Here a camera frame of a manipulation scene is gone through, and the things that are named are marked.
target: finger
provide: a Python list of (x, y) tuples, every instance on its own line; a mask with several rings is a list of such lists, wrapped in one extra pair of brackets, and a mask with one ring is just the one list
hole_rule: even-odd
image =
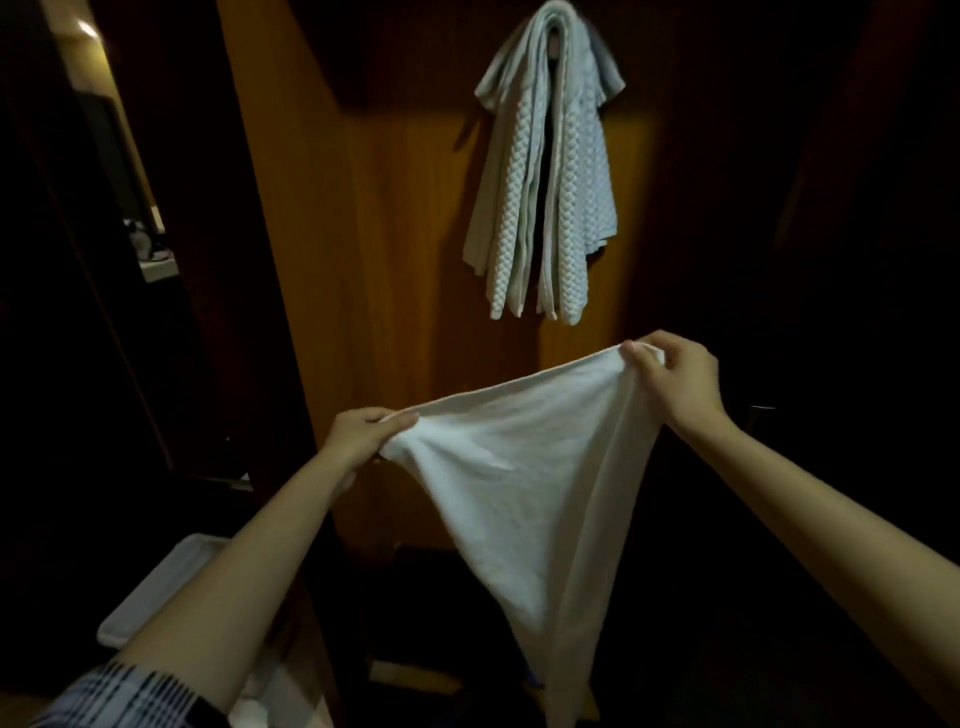
[(664, 331), (662, 328), (648, 333), (646, 336), (641, 336), (637, 341), (653, 344), (655, 347), (663, 349), (667, 355), (667, 361), (671, 363), (676, 361), (677, 356), (680, 355), (683, 348), (690, 343), (689, 340), (684, 339), (682, 336)]
[(623, 342), (620, 350), (643, 376), (655, 376), (663, 368), (654, 353), (636, 341)]
[(399, 434), (405, 429), (410, 429), (420, 419), (416, 412), (401, 412), (389, 420), (384, 420), (377, 424), (377, 437), (381, 443), (387, 442), (394, 435)]
[(394, 410), (387, 409), (386, 407), (363, 407), (355, 411), (358, 415), (360, 415), (360, 417), (369, 423), (378, 423), (383, 418), (390, 417), (392, 414), (394, 414)]

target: left hand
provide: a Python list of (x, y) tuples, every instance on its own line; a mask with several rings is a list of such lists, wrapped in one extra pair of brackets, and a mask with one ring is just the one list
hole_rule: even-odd
[(404, 412), (380, 422), (394, 414), (384, 407), (364, 407), (341, 412), (333, 419), (326, 442), (318, 458), (332, 462), (344, 473), (359, 468), (370, 460), (394, 435), (410, 429), (420, 417), (416, 412)]

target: right hand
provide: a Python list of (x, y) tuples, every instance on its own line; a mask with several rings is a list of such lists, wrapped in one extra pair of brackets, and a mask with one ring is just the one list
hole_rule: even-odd
[[(638, 342), (663, 349), (666, 364)], [(717, 358), (707, 347), (674, 333), (654, 331), (620, 345), (667, 424), (684, 440), (731, 424), (720, 399)]]

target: hand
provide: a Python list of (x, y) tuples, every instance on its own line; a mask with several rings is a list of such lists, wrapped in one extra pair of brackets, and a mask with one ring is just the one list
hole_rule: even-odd
[(720, 399), (717, 358), (707, 347), (666, 331), (637, 341), (663, 349), (666, 365), (635, 341), (620, 349), (636, 366), (667, 424), (684, 440), (713, 427), (731, 424)]
[(333, 419), (326, 442), (317, 454), (319, 460), (333, 463), (344, 473), (359, 468), (394, 435), (410, 429), (420, 418), (416, 412), (404, 412), (380, 422), (394, 414), (383, 407), (365, 407), (341, 412)]

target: hanging towel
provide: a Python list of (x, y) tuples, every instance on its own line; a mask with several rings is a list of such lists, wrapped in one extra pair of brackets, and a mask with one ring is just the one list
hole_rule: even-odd
[(612, 348), (412, 409), (381, 454), (423, 485), (503, 608), (549, 728), (572, 728), (660, 429), (636, 372)]
[[(551, 80), (547, 46), (558, 36)], [(476, 97), (496, 114), (464, 261), (487, 276), (490, 315), (523, 311), (533, 255), (547, 107), (553, 120), (537, 310), (574, 325), (587, 305), (586, 256), (616, 234), (607, 145), (597, 109), (623, 89), (596, 30), (549, 0), (500, 48)]]

